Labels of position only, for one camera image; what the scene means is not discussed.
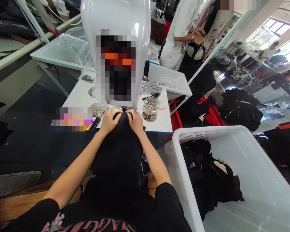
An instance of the white t-shirt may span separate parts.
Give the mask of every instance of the white t-shirt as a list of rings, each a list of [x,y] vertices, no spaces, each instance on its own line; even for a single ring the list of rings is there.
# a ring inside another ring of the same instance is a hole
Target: white t-shirt
[[[262,54],[262,57],[267,57],[267,58],[261,58],[261,60],[265,61],[267,59],[270,59],[276,52],[276,48],[273,50],[270,50],[270,48],[267,48],[264,50],[264,53]]]
[[[201,0],[181,0],[178,4],[165,45],[160,56],[160,65],[178,70],[187,50],[188,43],[177,42],[174,37],[193,33]]]
[[[207,33],[207,35],[204,37],[203,41],[203,47],[205,52],[208,50],[210,44],[218,37],[218,35],[221,33],[221,31],[226,29],[226,25],[229,23],[233,16],[234,11],[231,10],[219,10],[217,11],[216,18],[214,20],[214,23],[210,29],[210,32]],[[191,57],[194,52],[193,47],[189,47],[187,50],[188,55]],[[203,56],[204,52],[203,49],[200,47],[198,52],[196,53],[196,56],[194,57],[195,60],[200,60]]]

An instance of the zipper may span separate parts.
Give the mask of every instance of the zipper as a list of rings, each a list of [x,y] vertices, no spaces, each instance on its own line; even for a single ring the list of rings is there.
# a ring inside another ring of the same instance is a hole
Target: zipper
[[[141,168],[142,168],[143,176],[147,176],[149,172],[146,175],[144,175],[144,170],[143,170],[143,158],[144,158],[144,154],[145,154],[145,152],[143,150],[142,159],[141,159]]]
[[[208,164],[208,163],[206,163],[206,162],[204,162],[205,164],[207,164],[207,165],[209,165],[217,174],[218,174],[218,176],[220,176],[220,178],[221,179],[223,179],[222,177],[221,177],[221,175],[219,175],[219,173],[210,165],[210,164]]]

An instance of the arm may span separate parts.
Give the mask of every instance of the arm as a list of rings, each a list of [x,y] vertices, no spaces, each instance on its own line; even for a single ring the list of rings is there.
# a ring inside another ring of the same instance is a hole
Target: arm
[[[188,33],[184,37],[174,36],[174,40],[182,43],[190,42],[192,40],[191,42],[200,45],[203,43],[203,37],[201,37],[202,34],[205,34],[205,31],[201,27],[197,27],[193,33]]]
[[[132,119],[131,115],[128,114],[129,124],[142,144],[149,167],[156,179],[157,186],[163,183],[172,184],[167,168],[143,130],[143,118],[139,112],[128,111],[128,113],[129,112],[132,112],[133,115]]]
[[[116,127],[121,113],[113,121],[115,112],[108,109],[103,115],[102,126],[66,171],[55,181],[43,199],[53,199],[60,209],[65,207],[83,182],[86,174],[96,157],[97,151],[105,137]]]

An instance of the black t-shirt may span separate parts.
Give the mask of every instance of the black t-shirt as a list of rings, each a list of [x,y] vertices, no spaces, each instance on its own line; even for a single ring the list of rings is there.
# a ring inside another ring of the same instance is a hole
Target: black t-shirt
[[[191,232],[178,195],[169,183],[156,189],[152,198],[103,196],[81,199],[62,210],[52,199],[38,202],[3,230],[32,232]]]

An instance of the clear plastic container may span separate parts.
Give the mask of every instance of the clear plastic container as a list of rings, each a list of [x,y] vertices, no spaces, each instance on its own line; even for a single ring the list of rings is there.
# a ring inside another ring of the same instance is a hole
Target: clear plastic container
[[[215,159],[222,159],[238,174],[245,201],[218,203],[202,223],[180,143],[206,139]],[[157,149],[171,177],[194,232],[290,231],[290,186],[243,126],[182,128]]]
[[[152,116],[155,115],[159,110],[159,100],[153,97],[146,98],[143,105],[143,112],[148,115]]]

